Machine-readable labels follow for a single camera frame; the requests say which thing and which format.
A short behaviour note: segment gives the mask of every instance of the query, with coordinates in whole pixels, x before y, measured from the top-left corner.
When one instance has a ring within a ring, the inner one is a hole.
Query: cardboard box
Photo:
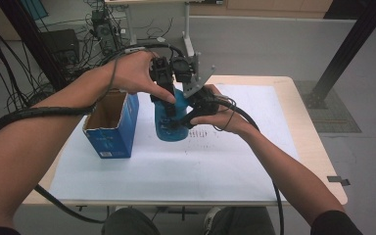
[[[102,159],[130,158],[136,128],[137,95],[110,92],[87,117],[83,132]]]

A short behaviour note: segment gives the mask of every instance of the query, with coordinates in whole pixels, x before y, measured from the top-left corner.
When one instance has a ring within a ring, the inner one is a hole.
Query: hand
[[[175,103],[172,94],[157,85],[149,76],[149,65],[157,56],[153,52],[139,51],[118,59],[112,87],[130,94],[146,92],[172,104]],[[102,69],[112,76],[115,62],[116,60],[109,62]]]
[[[221,95],[219,90],[214,85],[207,85],[206,87],[210,89],[213,94]],[[235,134],[239,134],[241,130],[247,130],[250,128],[254,129],[254,127],[243,119],[243,117],[237,113],[233,115],[233,111],[224,106],[219,106],[218,112],[214,116],[192,118],[191,124],[211,124]]]

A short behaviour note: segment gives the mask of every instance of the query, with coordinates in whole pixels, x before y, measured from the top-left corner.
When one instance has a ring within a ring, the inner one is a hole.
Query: blue bottle
[[[167,142],[180,141],[188,136],[187,127],[175,124],[176,120],[183,118],[187,114],[188,102],[185,100],[182,91],[175,88],[174,91],[176,99],[176,115],[174,117],[166,116],[165,107],[161,101],[154,102],[157,135],[158,138]]]

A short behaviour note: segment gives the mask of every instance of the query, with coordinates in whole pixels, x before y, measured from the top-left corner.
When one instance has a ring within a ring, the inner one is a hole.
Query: person
[[[87,71],[34,107],[89,107],[109,88],[129,93],[147,92],[174,103],[174,97],[149,76],[149,64],[155,56],[151,52],[140,51],[119,59],[116,66],[115,62],[110,62]],[[219,93],[214,86],[210,89]],[[231,114],[221,108],[215,116],[196,117],[191,122],[223,128],[230,120],[225,130],[237,134],[249,144],[286,199],[311,225],[311,234],[360,234],[342,205],[310,170],[278,149],[240,115],[231,117]],[[19,234],[13,221],[17,208],[48,170],[80,119],[73,116],[35,117],[13,122],[0,130],[0,234]],[[222,221],[225,224],[232,221],[235,214],[244,213],[243,210],[249,209],[227,208],[216,212],[207,232],[247,234],[235,233],[222,224]],[[256,211],[251,210],[244,214],[251,215]],[[115,231],[123,227],[128,232]],[[159,231],[142,212],[123,209],[112,214],[103,233],[159,234]]]

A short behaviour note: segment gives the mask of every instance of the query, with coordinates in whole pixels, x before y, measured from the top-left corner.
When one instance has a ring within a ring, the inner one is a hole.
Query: black pole
[[[308,108],[324,108],[324,100],[338,78],[376,27],[376,0],[369,1],[329,66],[304,101]]]
[[[24,8],[21,0],[0,0],[0,8],[25,43],[29,52],[41,67],[54,89],[59,91],[68,85],[60,66],[42,41],[38,27],[32,16]]]

